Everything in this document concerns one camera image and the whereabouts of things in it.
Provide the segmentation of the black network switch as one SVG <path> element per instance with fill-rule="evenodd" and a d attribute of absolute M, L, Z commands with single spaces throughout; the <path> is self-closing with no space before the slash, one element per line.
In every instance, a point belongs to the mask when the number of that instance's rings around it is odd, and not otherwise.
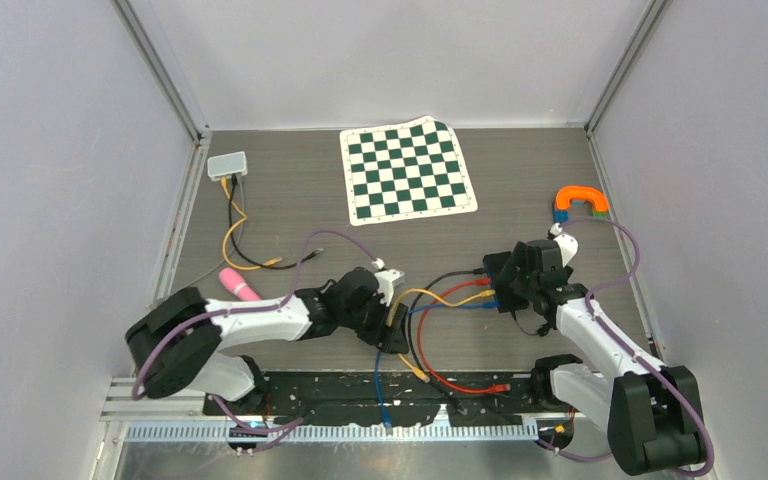
<path fill-rule="evenodd" d="M 518 296 L 509 282 L 503 281 L 503 269 L 511 256 L 510 251 L 503 251 L 485 255 L 482 258 L 486 276 L 490 280 L 490 286 L 495 291 L 494 298 L 497 303 L 497 311 L 500 314 L 510 313 L 516 317 L 518 311 L 526 310 L 529 302 Z"/>

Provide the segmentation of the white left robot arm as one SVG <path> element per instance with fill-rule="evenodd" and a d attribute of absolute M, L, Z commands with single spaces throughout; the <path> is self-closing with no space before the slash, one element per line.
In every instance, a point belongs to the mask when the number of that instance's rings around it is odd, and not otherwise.
<path fill-rule="evenodd" d="M 227 355 L 232 347 L 318 339 L 344 328 L 385 353 L 403 353 L 398 323 L 406 307 L 395 291 L 404 281 L 400 270 L 357 267 L 321 287 L 248 302 L 208 299 L 195 287 L 183 288 L 125 334 L 137 368 L 131 396 L 162 399 L 194 389 L 253 414 L 265 405 L 267 389 L 253 360 Z"/>

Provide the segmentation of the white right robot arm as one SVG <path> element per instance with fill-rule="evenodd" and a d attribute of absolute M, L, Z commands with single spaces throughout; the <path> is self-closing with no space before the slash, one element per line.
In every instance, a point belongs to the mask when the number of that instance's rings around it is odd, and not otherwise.
<path fill-rule="evenodd" d="M 692 475 L 693 465 L 706 474 L 713 448 L 695 376 L 639 347 L 587 287 L 572 282 L 577 248 L 573 237 L 556 234 L 484 259 L 500 312 L 531 308 L 545 320 L 540 334 L 555 330 L 582 352 L 536 360 L 532 400 L 544 410 L 566 404 L 583 413 L 630 476 L 669 469 Z"/>

